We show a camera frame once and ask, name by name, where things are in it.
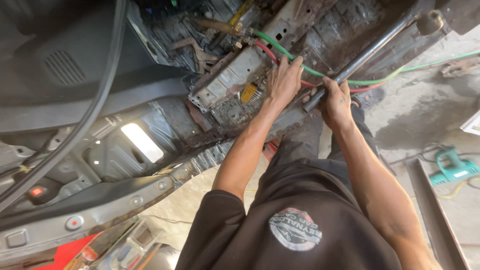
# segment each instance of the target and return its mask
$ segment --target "hand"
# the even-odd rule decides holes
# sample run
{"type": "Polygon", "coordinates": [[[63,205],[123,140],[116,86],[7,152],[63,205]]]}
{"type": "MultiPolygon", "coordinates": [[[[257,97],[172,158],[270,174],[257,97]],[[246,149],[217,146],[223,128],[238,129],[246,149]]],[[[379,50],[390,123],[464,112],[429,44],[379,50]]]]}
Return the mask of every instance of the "hand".
{"type": "Polygon", "coordinates": [[[279,112],[292,101],[301,87],[302,62],[303,58],[299,56],[289,65],[287,56],[283,55],[279,67],[268,73],[267,99],[279,112]]]}
{"type": "Polygon", "coordinates": [[[350,109],[351,100],[348,83],[344,81],[339,87],[336,81],[329,77],[324,77],[323,81],[326,91],[328,91],[326,102],[320,105],[325,124],[327,124],[334,133],[355,126],[350,109]]]}

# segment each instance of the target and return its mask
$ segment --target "black rubber weatherstrip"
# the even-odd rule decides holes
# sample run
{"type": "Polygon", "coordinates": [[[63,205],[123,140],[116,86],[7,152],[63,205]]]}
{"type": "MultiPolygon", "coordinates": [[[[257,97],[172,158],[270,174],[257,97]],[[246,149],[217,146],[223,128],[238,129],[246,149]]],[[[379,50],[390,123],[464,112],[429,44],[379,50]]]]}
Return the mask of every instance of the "black rubber weatherstrip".
{"type": "Polygon", "coordinates": [[[123,43],[127,4],[127,0],[116,0],[112,40],[110,43],[110,51],[108,52],[107,66],[92,104],[88,107],[85,115],[72,133],[68,135],[65,141],[63,141],[57,149],[35,166],[23,179],[17,181],[10,189],[0,195],[0,211],[3,211],[16,199],[27,192],[30,187],[35,185],[40,178],[60,162],[60,160],[82,139],[98,117],[98,114],[107,99],[108,93],[110,92],[115,73],[117,72],[121,46],[123,43]]]}

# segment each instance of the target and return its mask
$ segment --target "teal power tool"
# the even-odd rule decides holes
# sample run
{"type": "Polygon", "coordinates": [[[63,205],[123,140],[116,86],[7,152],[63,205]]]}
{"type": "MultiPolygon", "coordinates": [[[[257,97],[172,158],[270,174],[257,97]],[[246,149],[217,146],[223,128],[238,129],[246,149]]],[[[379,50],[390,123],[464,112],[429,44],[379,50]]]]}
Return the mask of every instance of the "teal power tool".
{"type": "Polygon", "coordinates": [[[461,160],[455,152],[455,147],[449,147],[440,151],[435,156],[440,171],[430,176],[430,182],[433,185],[444,184],[453,181],[464,180],[480,173],[480,169],[475,163],[469,160],[461,160]],[[443,167],[441,160],[447,157],[451,165],[443,167]]]}

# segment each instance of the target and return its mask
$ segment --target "shirt logo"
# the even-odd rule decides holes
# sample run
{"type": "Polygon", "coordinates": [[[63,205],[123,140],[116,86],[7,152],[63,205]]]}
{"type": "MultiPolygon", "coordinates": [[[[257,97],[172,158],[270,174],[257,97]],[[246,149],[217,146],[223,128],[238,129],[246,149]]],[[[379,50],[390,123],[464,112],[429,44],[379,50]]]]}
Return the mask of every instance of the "shirt logo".
{"type": "Polygon", "coordinates": [[[311,250],[322,238],[322,232],[309,214],[295,208],[274,214],[268,223],[275,238],[290,250],[311,250]]]}

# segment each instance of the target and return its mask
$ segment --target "green hose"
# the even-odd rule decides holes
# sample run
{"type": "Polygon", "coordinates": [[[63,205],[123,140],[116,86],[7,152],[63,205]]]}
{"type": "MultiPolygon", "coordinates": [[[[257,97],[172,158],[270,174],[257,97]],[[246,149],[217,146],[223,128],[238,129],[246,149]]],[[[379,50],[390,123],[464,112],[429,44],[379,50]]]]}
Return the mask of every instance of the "green hose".
{"type": "Polygon", "coordinates": [[[379,79],[379,80],[372,80],[372,81],[347,80],[347,82],[348,82],[349,85],[364,85],[364,86],[375,85],[375,84],[383,83],[383,82],[386,82],[386,81],[390,80],[391,78],[397,76],[400,72],[402,72],[402,70],[403,70],[403,67],[400,67],[397,70],[395,70],[394,72],[390,73],[387,77],[385,77],[383,79],[379,79]]]}
{"type": "MultiPolygon", "coordinates": [[[[295,57],[293,57],[293,55],[291,55],[291,53],[289,53],[284,47],[282,47],[278,42],[276,42],[275,40],[273,40],[273,39],[272,39],[271,37],[269,37],[267,34],[262,33],[262,32],[260,32],[260,31],[258,31],[258,30],[255,30],[255,31],[253,32],[253,34],[256,35],[256,36],[258,36],[258,37],[263,38],[266,42],[272,44],[272,46],[275,47],[275,48],[277,48],[277,50],[279,50],[281,53],[287,55],[288,58],[290,59],[290,61],[293,61],[293,60],[295,59],[295,57]]],[[[304,70],[312,73],[312,74],[315,75],[315,76],[320,76],[320,77],[324,77],[324,76],[325,76],[325,74],[320,73],[320,72],[318,72],[318,71],[316,71],[316,70],[313,70],[312,68],[310,68],[310,67],[308,67],[308,66],[306,66],[306,65],[304,65],[304,64],[302,64],[301,66],[304,68],[304,70]]]]}
{"type": "MultiPolygon", "coordinates": [[[[281,53],[285,54],[288,56],[288,58],[292,61],[294,60],[295,58],[293,57],[293,55],[291,55],[284,47],[282,47],[278,42],[276,42],[275,40],[273,40],[271,37],[269,37],[267,34],[265,33],[262,33],[258,30],[254,30],[253,31],[253,34],[258,36],[258,37],[261,37],[263,38],[266,42],[270,43],[273,47],[277,48],[277,50],[279,50],[281,53]]],[[[470,55],[474,55],[474,54],[480,54],[480,50],[477,50],[477,51],[473,51],[473,52],[469,52],[469,53],[465,53],[465,54],[461,54],[461,55],[458,55],[458,56],[455,56],[455,57],[451,57],[451,58],[447,58],[447,59],[443,59],[443,60],[439,60],[439,61],[435,61],[435,62],[431,62],[431,63],[428,63],[428,64],[424,64],[424,65],[419,65],[419,66],[414,66],[414,67],[410,67],[410,68],[404,68],[404,67],[401,67],[397,70],[395,70],[394,72],[390,73],[387,77],[383,78],[383,79],[379,79],[379,80],[371,80],[371,81],[355,81],[355,80],[348,80],[348,84],[349,85],[363,85],[363,86],[366,86],[366,85],[375,85],[375,84],[379,84],[379,83],[383,83],[383,82],[386,82],[390,79],[392,79],[393,77],[397,76],[400,72],[407,72],[407,71],[413,71],[413,70],[416,70],[416,69],[420,69],[420,68],[424,68],[424,67],[428,67],[428,66],[431,66],[431,65],[435,65],[435,64],[440,64],[440,63],[443,63],[443,62],[446,62],[446,61],[449,61],[449,60],[454,60],[454,59],[459,59],[459,58],[463,58],[463,57],[467,57],[467,56],[470,56],[470,55]]],[[[319,77],[324,77],[325,74],[323,73],[320,73],[316,70],[313,70],[312,68],[302,64],[301,65],[304,70],[306,70],[307,72],[315,75],[315,76],[319,76],[319,77]]]]}
{"type": "Polygon", "coordinates": [[[474,54],[479,54],[479,53],[480,53],[480,50],[476,50],[476,51],[473,51],[473,52],[460,54],[460,55],[457,55],[457,56],[454,56],[454,57],[438,60],[438,61],[431,62],[431,63],[428,63],[428,64],[414,66],[414,67],[411,67],[411,68],[405,68],[401,72],[412,71],[412,70],[416,70],[416,69],[419,69],[419,68],[424,68],[424,67],[436,65],[436,64],[440,64],[440,63],[447,62],[447,61],[450,61],[450,60],[455,60],[455,59],[459,59],[459,58],[463,58],[463,57],[467,57],[467,56],[474,55],[474,54]]]}

